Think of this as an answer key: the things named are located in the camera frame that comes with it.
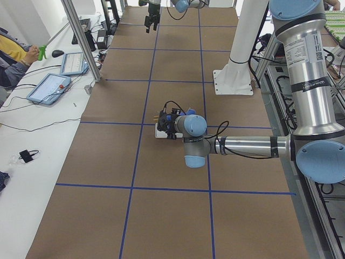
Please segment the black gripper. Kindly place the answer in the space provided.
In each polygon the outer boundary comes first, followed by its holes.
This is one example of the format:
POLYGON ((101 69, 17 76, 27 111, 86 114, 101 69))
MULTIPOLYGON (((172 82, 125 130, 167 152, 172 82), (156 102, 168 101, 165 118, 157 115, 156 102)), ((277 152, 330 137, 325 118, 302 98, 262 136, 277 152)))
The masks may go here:
POLYGON ((150 32, 151 25, 154 25, 154 31, 157 31, 158 24, 160 22, 160 0, 149 0, 148 3, 148 13, 149 15, 145 17, 144 25, 146 27, 146 33, 150 32))
POLYGON ((168 139, 176 140, 177 138, 176 136, 177 131, 175 130, 175 121, 169 121, 168 130, 165 132, 167 134, 168 139))

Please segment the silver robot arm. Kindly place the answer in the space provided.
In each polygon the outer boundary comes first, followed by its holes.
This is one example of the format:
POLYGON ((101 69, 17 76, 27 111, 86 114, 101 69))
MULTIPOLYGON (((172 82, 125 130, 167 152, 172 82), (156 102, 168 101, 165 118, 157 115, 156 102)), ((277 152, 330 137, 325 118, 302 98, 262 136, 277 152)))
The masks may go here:
MULTIPOLYGON (((175 18, 170 14, 170 11, 168 10, 170 17, 173 18, 174 20, 177 20, 177 21, 182 19, 185 16, 185 14, 189 8, 201 9, 205 6, 209 6, 209 4, 210 4, 210 1, 183 1, 183 0, 180 0, 180 1, 170 1, 170 2, 173 4, 175 9, 179 13, 184 13, 181 18, 175 18)), ((160 14, 161 0, 139 1, 138 5, 139 6, 148 5, 148 15, 145 16, 145 21, 144 21, 144 26, 146 27, 146 33, 150 32, 151 25, 153 25, 153 30, 156 31, 157 26, 160 23, 160 18, 161 18, 161 14, 160 14)))
POLYGON ((182 135, 185 163, 204 166, 209 154, 238 155, 251 159, 286 156, 300 172, 318 183, 344 180, 344 127, 336 122, 320 31, 326 22, 322 1, 245 1, 229 62, 214 71, 217 94, 249 94, 244 73, 261 18, 269 10, 275 36, 284 46, 297 118, 296 130, 285 137, 223 137, 207 135, 200 115, 161 111, 157 129, 174 139, 182 135))

